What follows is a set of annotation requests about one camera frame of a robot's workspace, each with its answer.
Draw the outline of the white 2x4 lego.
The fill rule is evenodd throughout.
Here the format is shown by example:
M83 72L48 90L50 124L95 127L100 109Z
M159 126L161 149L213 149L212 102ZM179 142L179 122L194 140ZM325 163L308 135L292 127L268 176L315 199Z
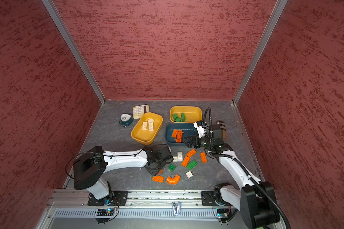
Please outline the white 2x4 lego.
M154 131L154 123L153 122L149 123L148 129L149 129L149 131Z
M142 130L147 130L147 128L148 128L148 122L147 121L142 122Z

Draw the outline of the white square lego lower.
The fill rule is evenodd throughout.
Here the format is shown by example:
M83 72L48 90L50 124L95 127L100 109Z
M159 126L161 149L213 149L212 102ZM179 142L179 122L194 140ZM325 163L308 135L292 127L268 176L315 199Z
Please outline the white square lego lower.
M191 171L188 171L188 172L186 172L186 176L187 176L187 178L192 178L193 174Z

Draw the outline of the orange curved lego piece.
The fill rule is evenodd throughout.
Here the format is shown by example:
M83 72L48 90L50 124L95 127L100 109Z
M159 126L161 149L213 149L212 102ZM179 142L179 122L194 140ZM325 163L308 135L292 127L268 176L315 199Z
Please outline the orange curved lego piece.
M176 174L174 177L168 177L166 179L166 182L170 185L176 185L177 183L179 183L179 181L181 180L181 177Z

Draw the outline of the right circuit board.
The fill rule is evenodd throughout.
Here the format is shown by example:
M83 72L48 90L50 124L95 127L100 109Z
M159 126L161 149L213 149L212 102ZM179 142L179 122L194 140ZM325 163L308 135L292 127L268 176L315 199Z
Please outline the right circuit board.
M216 218L218 219L226 219L230 216L230 209L217 209Z

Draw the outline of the left circuit board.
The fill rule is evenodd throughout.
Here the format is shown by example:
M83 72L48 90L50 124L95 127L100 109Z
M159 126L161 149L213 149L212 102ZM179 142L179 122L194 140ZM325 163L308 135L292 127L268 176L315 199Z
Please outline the left circuit board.
M96 216L98 217L111 217L114 214L114 210L111 209L98 209Z

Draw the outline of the aluminium front rail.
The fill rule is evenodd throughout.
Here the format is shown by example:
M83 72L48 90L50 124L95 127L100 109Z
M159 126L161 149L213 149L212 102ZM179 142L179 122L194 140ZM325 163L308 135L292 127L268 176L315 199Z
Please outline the aluminium front rail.
M207 195L202 195L201 190L188 189L129 189L114 191L115 197L111 203L117 203L126 209L133 208L170 208L172 203L180 202L183 208L209 208L216 207L213 201L208 201ZM75 189L56 189L47 207L58 208L91 208L88 201L91 197L87 191Z

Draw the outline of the metal clip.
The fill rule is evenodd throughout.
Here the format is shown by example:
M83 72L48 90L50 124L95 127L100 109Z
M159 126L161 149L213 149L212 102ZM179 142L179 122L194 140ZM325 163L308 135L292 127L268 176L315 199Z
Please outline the metal clip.
M182 203L181 203L181 202L173 202L173 203L172 203L174 216L177 217L177 216L180 215L181 206L182 206Z

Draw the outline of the circuit board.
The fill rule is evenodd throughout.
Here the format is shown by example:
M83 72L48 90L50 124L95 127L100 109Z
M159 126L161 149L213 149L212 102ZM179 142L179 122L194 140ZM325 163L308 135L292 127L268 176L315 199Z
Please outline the circuit board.
M96 216L98 217L111 217L114 214L114 210L111 209L98 209Z
M226 219L230 216L230 209L217 209L216 218L218 219Z

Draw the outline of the green 2x3 lego plate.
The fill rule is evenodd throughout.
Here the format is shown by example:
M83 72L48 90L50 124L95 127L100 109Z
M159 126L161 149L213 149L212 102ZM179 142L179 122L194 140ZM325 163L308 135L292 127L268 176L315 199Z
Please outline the green 2x3 lego plate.
M189 170L192 170L194 167L197 166L197 162L195 160L189 162L186 167L189 169Z

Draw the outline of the yellow tub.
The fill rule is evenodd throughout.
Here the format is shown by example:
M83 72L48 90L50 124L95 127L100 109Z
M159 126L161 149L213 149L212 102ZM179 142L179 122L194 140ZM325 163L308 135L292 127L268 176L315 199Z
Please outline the yellow tub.
M177 114L181 119L181 113L185 114L186 121L184 123L193 124L197 121L203 120L202 110L197 106L173 106L170 109L170 121L176 123L173 114Z
M153 130L149 130L149 125L147 125L147 129L143 130L143 123L147 122L153 119ZM131 131L131 137L137 141L138 143L144 144L144 145L150 145L155 140L161 126L163 123L163 117L159 114L155 113L145 113L137 122L136 126Z

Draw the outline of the cream calculator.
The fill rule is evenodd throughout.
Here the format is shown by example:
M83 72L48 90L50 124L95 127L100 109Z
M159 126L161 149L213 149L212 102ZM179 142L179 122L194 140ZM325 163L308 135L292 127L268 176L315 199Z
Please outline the cream calculator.
M150 111L150 107L148 105L134 106L133 118L140 119L145 113L148 113L149 111Z

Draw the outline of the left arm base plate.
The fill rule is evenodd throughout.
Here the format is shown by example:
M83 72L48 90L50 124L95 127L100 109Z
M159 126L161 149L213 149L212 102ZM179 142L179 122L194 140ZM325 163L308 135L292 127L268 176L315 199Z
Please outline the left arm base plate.
M125 206L128 194L128 191L113 191L100 200L96 199L93 194L89 194L88 206Z

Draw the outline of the orange 2x3 lego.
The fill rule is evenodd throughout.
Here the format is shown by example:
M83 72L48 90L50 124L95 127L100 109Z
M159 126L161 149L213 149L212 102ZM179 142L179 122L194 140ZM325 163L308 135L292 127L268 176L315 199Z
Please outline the orange 2x3 lego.
M171 137L172 138L176 138L177 137L177 133L178 133L178 130L174 129Z
M190 161L190 157L185 156L185 158L183 159L181 165L182 165L183 167L187 167L189 161Z
M186 156L187 156L187 157L192 157L194 154L196 154L196 150L195 150L195 149L192 149L192 150L190 150L188 153L186 153Z
M200 158L201 158L201 162L202 163L206 163L207 162L207 156L205 152L201 152L200 153Z

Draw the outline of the orange long lego chassis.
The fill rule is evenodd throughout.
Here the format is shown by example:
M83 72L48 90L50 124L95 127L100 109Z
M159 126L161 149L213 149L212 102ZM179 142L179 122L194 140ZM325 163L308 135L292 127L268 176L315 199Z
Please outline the orange long lego chassis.
M183 135L182 130L176 130L176 138L175 138L176 143L182 142L182 135Z

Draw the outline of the plaid checkered pouch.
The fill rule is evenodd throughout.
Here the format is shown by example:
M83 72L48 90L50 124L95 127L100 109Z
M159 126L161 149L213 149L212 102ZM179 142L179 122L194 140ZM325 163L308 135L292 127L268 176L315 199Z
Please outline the plaid checkered pouch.
M223 139L226 140L227 135L226 135L226 124L225 124L225 122L218 120L217 124L219 125L220 129L222 130Z

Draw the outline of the white L-shaped lego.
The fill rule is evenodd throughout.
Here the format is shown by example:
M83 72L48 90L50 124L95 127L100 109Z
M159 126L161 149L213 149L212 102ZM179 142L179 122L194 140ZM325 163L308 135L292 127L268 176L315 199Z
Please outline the white L-shaped lego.
M182 162L183 161L183 153L177 152L177 156L173 156L173 162Z

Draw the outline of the small teal alarm clock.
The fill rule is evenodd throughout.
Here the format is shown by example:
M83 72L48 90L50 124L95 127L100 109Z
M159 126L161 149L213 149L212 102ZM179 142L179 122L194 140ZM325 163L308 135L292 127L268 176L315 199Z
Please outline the small teal alarm clock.
M133 119L133 115L131 114L122 114L120 116L120 120L119 120L119 125L122 127L128 127L133 123L134 119Z

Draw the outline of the orange flat 2x4 lego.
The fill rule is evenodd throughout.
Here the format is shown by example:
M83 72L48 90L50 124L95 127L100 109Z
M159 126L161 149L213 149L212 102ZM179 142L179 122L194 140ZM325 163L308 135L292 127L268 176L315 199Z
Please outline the orange flat 2x4 lego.
M159 176L159 175L153 176L153 177L152 177L152 181L154 181L154 182L159 182L159 183L163 183L164 177L163 177L163 176Z

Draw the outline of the yellow tub right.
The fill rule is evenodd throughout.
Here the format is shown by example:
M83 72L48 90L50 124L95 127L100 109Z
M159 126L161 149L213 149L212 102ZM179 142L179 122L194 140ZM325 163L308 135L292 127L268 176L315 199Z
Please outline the yellow tub right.
M184 123L193 124L197 121L203 120L202 110L197 106L173 106L170 109L170 121L176 123L173 114L177 114L181 119L181 113L185 114L186 121Z

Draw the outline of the yellow tub left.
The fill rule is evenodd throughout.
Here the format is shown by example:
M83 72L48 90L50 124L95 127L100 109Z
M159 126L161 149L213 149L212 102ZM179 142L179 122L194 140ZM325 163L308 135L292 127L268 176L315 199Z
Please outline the yellow tub left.
M143 123L147 122L153 119L153 130L149 130L149 125L147 125L147 129L143 130ZM161 126L163 123L163 117L159 114L155 113L145 113L137 122L136 126L131 131L131 137L137 141L138 143L144 144L144 145L150 145L155 140Z

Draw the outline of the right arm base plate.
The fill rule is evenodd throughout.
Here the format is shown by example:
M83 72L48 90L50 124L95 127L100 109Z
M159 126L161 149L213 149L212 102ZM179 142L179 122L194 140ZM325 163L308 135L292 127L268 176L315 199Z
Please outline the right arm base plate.
M229 206L229 203L217 198L214 191L202 191L201 201L202 201L202 205L205 207Z

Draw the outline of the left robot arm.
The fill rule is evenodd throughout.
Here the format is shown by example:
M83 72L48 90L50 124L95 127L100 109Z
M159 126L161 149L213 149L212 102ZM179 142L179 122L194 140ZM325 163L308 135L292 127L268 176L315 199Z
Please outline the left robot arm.
M74 160L74 189L87 190L96 200L111 198L114 194L109 182L102 178L103 174L117 169L145 168L155 176L173 160L172 153L165 144L144 146L128 152L106 151L102 146L96 146Z

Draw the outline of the dark teal tub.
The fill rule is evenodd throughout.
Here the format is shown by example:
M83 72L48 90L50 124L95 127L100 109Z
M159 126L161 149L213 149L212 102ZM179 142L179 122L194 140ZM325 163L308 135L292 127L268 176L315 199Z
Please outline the dark teal tub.
M174 130L182 130L182 137L189 137L193 135L198 135L197 129L194 127L194 124L184 124L184 123L170 123L165 129L165 140L169 146L179 146L186 147L186 144L181 142L177 143L175 137L172 137Z

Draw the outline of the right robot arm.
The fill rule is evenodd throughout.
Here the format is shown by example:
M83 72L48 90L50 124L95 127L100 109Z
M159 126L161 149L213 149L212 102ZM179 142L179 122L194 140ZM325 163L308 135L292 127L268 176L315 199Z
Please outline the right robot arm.
M224 166L235 180L239 189L232 185L220 184L216 188L217 199L236 208L249 229L267 228L270 224L283 220L290 228L288 218L277 204L275 191L269 182L263 182L251 173L238 159L233 148L223 139L211 140L208 137L189 136L182 142L189 148L204 148Z

